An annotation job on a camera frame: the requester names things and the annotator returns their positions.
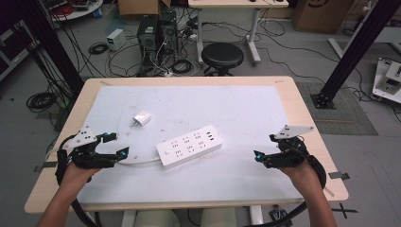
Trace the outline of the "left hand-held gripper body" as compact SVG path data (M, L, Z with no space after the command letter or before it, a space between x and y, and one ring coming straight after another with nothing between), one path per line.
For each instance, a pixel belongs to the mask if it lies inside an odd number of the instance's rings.
M77 167L84 169L114 167L113 160L107 159L107 154L96 152L96 137L89 126L82 127L78 133L66 139L62 149L70 150L69 157Z

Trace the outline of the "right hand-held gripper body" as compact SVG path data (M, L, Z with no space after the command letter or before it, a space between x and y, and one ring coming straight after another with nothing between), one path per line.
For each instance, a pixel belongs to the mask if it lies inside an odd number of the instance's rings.
M275 137L282 139L276 143L280 153L275 153L278 157L270 164L265 164L267 168L296 167L309 156L307 148L300 135L314 131L313 127L289 126L285 125Z

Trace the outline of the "person's left hand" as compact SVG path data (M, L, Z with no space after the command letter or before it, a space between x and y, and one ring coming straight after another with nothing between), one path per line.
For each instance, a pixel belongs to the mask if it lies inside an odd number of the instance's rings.
M62 178L60 191L65 194L76 195L98 171L99 168L84 169L70 163Z

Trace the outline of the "person's right hand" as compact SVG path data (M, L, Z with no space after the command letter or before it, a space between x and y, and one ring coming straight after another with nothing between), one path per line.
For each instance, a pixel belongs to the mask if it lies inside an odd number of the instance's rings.
M296 167L280 167L280 170L303 196L322 189L317 173L307 161Z

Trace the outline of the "white charger plug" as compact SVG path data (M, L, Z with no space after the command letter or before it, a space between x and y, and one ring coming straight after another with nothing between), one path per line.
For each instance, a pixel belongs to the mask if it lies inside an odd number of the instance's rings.
M150 120L151 115L146 111L141 111L132 118L132 125L144 127Z

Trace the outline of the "light wooden table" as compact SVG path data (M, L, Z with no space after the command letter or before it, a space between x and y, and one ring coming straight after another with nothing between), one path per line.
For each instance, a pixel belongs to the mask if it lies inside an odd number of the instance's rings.
M84 126L85 119L90 112L97 92L105 86L215 86L215 85L239 85L239 86L273 86L278 92L284 111L287 116L287 125L313 127L314 131L304 136L305 146L309 153L314 155L323 165L327 173L334 172L336 167L333 160L316 129L313 119L304 103L302 96L290 77L191 77L191 78L111 78L88 79L78 100L70 113L67 122L61 131L61 140L75 134ZM101 210L145 210L145 209L175 209L175 208L204 208L204 207L228 207L250 206L273 203L298 203L298 200L279 201L251 201L248 203L238 201L207 201L207 202L154 202L154 203L112 203L112 204L88 204L80 201L86 211Z

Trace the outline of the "grey tape strip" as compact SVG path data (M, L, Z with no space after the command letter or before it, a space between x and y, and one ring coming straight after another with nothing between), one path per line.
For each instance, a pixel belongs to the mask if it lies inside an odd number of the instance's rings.
M57 164L58 164L57 162L44 162L40 166L35 166L33 171L41 173L44 168L56 167Z
M341 179L343 181L350 179L350 176L348 175L348 173L342 173L340 171L330 172L330 173L328 173L328 175L331 179Z

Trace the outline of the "grey floor mat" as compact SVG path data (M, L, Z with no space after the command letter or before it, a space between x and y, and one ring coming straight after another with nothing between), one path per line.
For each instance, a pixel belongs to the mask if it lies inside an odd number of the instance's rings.
M315 82L297 82L296 85L320 134L377 135L375 127L349 89L337 92L333 100L334 108L318 109L311 96L323 86Z

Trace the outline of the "pale blue table mat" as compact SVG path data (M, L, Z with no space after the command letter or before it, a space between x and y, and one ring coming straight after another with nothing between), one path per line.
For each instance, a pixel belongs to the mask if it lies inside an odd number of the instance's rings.
M151 120L133 126L141 111ZM288 177L256 162L253 153L277 152L270 134L287 122L273 86L105 86L85 123L95 133L117 135L97 152L129 147L129 157L98 172L78 198L88 204L298 200ZM221 136L221 148L164 168L158 144L209 125Z

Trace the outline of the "black tape cross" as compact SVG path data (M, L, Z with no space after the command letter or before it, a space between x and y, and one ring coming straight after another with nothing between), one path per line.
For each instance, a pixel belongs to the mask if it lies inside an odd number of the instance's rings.
M333 212L342 213L342 215L343 215L343 217L345 219L348 219L348 214L349 213L351 213L351 214L357 214L358 213L358 210L345 208L344 205L341 202L339 203L339 207L332 208L332 211Z

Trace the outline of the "black round stool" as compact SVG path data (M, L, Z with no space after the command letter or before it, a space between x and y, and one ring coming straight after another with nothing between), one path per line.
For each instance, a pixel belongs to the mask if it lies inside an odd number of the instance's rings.
M201 51L201 58L207 65L203 74L207 77L231 76L230 69L238 67L244 61L243 51L233 44L208 44Z

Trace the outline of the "white power supply box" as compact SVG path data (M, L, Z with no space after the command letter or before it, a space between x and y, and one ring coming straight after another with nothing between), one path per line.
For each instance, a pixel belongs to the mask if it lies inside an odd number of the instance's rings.
M124 30L120 28L114 30L107 36L107 42L112 51L120 49L127 42Z

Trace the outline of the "black computer tower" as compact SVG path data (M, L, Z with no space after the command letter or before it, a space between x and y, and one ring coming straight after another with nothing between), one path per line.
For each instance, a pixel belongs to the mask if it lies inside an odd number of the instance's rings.
M137 30L137 39L143 56L143 63L151 66L156 60L158 50L158 16L144 15Z
M167 54L175 54L178 51L177 19L176 11L164 11L159 19L163 33L165 51Z

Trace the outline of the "white device on floor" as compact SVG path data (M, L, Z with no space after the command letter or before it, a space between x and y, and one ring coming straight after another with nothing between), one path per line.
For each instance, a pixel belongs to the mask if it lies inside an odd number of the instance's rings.
M377 61L373 94L401 104L401 62L387 58Z

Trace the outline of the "white round table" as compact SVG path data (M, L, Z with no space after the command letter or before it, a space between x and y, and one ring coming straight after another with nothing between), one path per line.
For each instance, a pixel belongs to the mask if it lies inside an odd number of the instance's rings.
M103 0L40 0L51 19L66 21L76 19L100 9Z

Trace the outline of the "large cardboard box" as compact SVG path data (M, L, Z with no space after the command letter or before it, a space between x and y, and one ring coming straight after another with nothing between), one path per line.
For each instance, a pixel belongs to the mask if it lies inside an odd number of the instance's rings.
M291 21L294 29L324 34L336 33L355 0L298 0Z

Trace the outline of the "white desk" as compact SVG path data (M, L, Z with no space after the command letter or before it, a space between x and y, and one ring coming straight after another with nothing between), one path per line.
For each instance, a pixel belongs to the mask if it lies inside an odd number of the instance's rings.
M284 9L288 7L288 0L188 0L188 6L197 11L197 52L198 62L204 64L201 57L203 50L202 38L202 10L203 9L252 9L252 27L250 33L245 36L245 43L249 47L252 57L252 63L261 62L260 56L256 49L254 38L259 20L259 14L262 9Z

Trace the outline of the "black metal post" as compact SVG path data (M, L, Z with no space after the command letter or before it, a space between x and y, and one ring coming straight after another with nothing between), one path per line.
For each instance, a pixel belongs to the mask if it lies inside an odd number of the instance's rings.
M50 59L57 66L72 94L78 96L84 82L62 46L57 32L47 19L39 0L16 0L16 5L22 12L30 31L40 41Z
M401 0L378 0L328 81L317 94L310 95L316 109L334 109L337 92L400 7Z

